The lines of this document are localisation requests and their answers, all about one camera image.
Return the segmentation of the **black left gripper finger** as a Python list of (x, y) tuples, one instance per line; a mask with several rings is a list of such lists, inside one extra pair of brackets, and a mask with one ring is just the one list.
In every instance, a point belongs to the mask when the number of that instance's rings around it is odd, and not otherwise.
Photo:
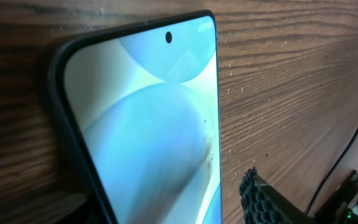
[(244, 174), (239, 185), (239, 195), (246, 223), (312, 224), (316, 222), (264, 181), (255, 167)]

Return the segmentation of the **Samsung Galaxy smartphone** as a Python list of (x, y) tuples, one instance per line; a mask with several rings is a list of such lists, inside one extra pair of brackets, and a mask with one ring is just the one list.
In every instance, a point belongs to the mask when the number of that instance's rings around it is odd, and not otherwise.
[(221, 223), (211, 11), (69, 37), (42, 96), (90, 188), (92, 223)]

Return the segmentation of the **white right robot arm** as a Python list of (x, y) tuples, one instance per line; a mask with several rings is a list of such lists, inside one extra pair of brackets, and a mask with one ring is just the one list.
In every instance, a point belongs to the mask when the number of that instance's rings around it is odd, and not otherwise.
[(358, 172), (319, 186), (310, 210), (317, 224), (358, 223)]

